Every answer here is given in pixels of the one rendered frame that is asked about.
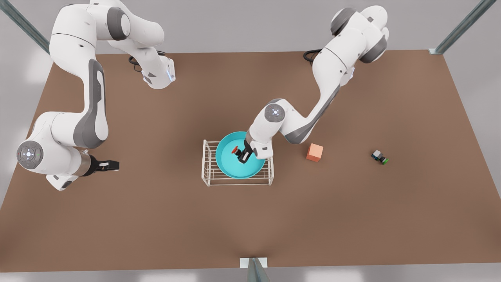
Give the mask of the silver frame post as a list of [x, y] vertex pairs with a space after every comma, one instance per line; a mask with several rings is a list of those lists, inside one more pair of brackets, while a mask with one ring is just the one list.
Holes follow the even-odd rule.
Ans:
[[428, 49], [428, 52], [431, 55], [444, 54], [496, 1], [481, 0], [436, 48]]
[[0, 0], [0, 9], [47, 54], [50, 53], [49, 41], [9, 2], [9, 0]]
[[267, 257], [240, 258], [240, 268], [247, 268], [247, 282], [270, 282], [265, 272], [267, 267]]

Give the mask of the teal plate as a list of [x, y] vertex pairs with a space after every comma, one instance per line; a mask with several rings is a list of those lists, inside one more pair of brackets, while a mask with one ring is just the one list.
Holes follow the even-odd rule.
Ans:
[[246, 132], [239, 131], [233, 132], [225, 136], [216, 148], [216, 163], [220, 170], [226, 175], [235, 179], [250, 178], [263, 167], [265, 160], [257, 159], [255, 155], [251, 155], [249, 160], [243, 164], [239, 162], [238, 157], [231, 152], [235, 146], [240, 150], [245, 148], [243, 140], [245, 139]]

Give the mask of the orange cube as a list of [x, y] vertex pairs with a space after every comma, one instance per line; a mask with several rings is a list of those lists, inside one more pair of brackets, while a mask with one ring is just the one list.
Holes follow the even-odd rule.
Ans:
[[323, 149], [324, 149], [323, 146], [311, 143], [310, 146], [308, 147], [306, 159], [313, 162], [319, 162], [319, 160], [322, 157]]

